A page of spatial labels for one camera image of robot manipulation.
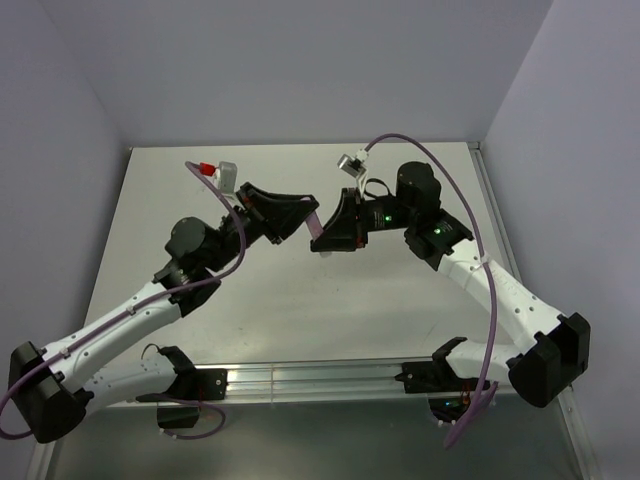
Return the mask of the purple pen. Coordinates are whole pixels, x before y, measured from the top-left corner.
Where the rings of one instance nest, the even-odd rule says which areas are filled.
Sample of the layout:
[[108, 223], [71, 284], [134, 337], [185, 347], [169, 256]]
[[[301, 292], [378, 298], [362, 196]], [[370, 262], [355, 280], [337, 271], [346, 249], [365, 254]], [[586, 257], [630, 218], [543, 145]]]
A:
[[323, 227], [317, 213], [311, 213], [306, 218], [305, 223], [311, 236], [311, 242], [314, 242], [323, 233]]

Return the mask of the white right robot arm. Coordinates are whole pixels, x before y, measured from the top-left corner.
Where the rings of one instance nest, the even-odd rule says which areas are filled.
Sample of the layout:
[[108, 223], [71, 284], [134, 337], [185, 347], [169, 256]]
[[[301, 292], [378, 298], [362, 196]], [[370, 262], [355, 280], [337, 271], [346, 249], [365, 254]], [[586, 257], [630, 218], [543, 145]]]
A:
[[441, 184], [426, 163], [402, 164], [396, 188], [376, 196], [363, 161], [347, 155], [338, 167], [355, 178], [336, 210], [311, 241], [315, 253], [353, 252], [371, 233], [400, 230], [409, 250], [481, 304], [509, 335], [509, 348], [492, 350], [486, 379], [507, 382], [534, 407], [547, 406], [588, 367], [590, 325], [569, 316], [527, 290], [479, 249], [463, 223], [441, 206]]

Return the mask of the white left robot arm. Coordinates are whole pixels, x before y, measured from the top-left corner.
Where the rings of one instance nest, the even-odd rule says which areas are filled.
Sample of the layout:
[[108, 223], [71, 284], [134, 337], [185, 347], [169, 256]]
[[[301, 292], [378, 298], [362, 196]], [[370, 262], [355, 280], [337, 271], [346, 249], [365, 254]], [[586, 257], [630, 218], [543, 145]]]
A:
[[111, 313], [43, 348], [25, 342], [11, 354], [13, 402], [41, 444], [58, 440], [88, 415], [125, 400], [198, 403], [198, 370], [175, 346], [124, 369], [109, 362], [129, 347], [204, 305], [261, 237], [279, 244], [315, 212], [311, 195], [268, 193], [250, 183], [235, 194], [218, 228], [186, 217], [172, 228], [169, 262]]

